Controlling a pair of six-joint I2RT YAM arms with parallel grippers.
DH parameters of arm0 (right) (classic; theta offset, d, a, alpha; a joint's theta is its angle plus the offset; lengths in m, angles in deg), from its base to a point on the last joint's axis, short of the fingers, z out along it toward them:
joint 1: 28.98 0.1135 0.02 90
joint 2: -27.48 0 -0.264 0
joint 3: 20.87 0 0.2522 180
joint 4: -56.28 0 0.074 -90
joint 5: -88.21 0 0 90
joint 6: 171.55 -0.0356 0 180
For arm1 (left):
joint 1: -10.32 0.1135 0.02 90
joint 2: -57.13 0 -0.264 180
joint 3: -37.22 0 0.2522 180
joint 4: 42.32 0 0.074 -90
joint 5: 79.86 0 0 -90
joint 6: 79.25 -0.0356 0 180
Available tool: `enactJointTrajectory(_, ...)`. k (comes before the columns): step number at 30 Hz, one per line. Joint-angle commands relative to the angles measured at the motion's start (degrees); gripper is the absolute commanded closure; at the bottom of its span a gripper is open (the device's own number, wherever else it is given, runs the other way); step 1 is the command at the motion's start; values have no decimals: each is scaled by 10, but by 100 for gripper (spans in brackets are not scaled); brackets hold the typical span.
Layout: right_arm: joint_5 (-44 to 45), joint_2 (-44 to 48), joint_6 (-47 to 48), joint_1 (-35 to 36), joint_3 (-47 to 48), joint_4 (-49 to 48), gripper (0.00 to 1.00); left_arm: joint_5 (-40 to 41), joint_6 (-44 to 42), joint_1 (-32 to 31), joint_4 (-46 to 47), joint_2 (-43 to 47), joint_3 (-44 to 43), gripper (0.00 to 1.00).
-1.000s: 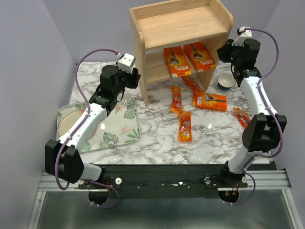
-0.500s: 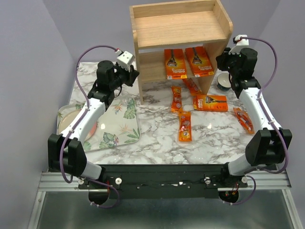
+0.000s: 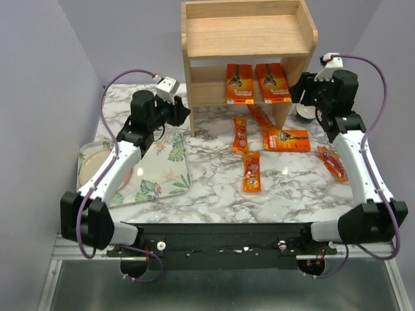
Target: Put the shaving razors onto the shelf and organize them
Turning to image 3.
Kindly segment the orange razor box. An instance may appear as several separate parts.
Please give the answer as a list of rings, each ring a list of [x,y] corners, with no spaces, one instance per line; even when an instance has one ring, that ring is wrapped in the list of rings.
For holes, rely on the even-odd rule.
[[[280,63],[259,63],[255,72],[265,104],[291,103],[291,93]]]
[[[269,129],[262,135],[264,149],[271,152],[310,152],[307,130]]]
[[[254,104],[254,73],[252,65],[229,63],[226,68],[226,103]]]

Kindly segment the wooden two-tier shelf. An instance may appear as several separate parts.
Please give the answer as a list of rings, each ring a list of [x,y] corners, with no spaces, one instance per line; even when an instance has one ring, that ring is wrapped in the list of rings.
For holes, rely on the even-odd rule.
[[[226,103],[226,68],[193,67],[193,61],[280,58],[293,86],[318,45],[305,1],[186,1],[181,4],[181,32],[190,109]]]

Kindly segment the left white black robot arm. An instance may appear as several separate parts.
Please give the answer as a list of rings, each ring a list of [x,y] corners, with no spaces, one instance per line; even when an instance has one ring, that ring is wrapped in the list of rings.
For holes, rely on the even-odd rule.
[[[108,210],[114,194],[131,169],[145,156],[154,142],[154,132],[165,125],[179,127],[190,114],[181,97],[140,90],[132,95],[130,115],[118,134],[112,134],[113,149],[103,165],[77,192],[66,192],[60,200],[61,234],[78,243],[104,250],[121,245],[130,256],[143,250],[139,229],[114,222]]]

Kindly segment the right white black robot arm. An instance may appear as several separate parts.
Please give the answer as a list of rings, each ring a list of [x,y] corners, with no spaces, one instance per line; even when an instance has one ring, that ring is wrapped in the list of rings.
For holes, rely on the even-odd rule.
[[[344,165],[352,189],[354,208],[332,221],[313,222],[298,238],[307,254],[322,242],[369,244],[397,238],[397,230],[408,214],[407,204],[395,200],[385,185],[370,152],[362,117],[354,112],[357,75],[338,69],[328,80],[304,72],[291,87],[292,99],[314,106],[321,113],[320,126]]]

